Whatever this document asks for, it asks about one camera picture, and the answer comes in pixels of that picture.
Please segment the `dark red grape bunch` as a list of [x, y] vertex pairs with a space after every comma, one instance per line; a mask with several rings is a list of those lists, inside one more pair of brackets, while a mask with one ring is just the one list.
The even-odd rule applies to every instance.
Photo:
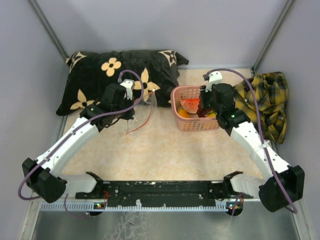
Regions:
[[196, 114], [199, 118], [205, 118], [207, 115], [207, 110], [205, 108], [202, 108], [201, 105], [198, 105], [198, 109], [196, 111]]

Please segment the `watermelon slice toy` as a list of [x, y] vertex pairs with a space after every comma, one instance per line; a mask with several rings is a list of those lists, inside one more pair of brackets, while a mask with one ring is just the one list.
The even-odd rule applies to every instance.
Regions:
[[199, 98], [186, 98], [180, 100], [181, 107], [190, 114], [196, 114], [199, 105], [200, 105], [200, 99]]

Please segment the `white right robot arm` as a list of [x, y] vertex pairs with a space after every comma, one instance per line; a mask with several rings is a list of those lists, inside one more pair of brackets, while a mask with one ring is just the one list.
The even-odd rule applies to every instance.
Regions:
[[302, 199], [304, 170], [299, 165], [291, 166], [261, 138], [250, 118], [236, 107], [230, 84], [201, 86], [199, 108], [216, 114], [220, 128], [243, 147], [262, 175], [258, 178], [236, 171], [225, 176], [223, 192], [227, 197], [243, 193], [258, 198], [270, 212]]

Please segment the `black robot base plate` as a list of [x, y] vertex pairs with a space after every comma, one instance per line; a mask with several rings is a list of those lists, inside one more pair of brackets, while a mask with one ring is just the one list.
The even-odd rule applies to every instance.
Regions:
[[77, 192], [79, 200], [112, 200], [116, 203], [125, 200], [136, 200], [139, 197], [151, 197], [156, 200], [184, 198], [195, 200], [225, 200], [238, 193], [231, 185], [223, 181], [99, 181], [92, 192]]

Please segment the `clear zip top bag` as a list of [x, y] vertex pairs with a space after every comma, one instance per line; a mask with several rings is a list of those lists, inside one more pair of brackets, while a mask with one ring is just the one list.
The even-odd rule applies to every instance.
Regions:
[[142, 100], [134, 107], [133, 119], [127, 121], [127, 131], [125, 135], [131, 135], [147, 125], [158, 107], [156, 90], [152, 89], [145, 94]]

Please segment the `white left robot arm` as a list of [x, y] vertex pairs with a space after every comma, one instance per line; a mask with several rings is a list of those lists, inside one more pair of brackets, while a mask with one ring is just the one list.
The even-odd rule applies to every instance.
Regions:
[[87, 193], [97, 199], [104, 186], [92, 173], [63, 175], [62, 171], [72, 157], [91, 138], [110, 126], [115, 119], [131, 119], [133, 80], [111, 83], [96, 104], [87, 105], [72, 127], [49, 150], [35, 160], [22, 163], [26, 185], [47, 203], [53, 203], [66, 194]]

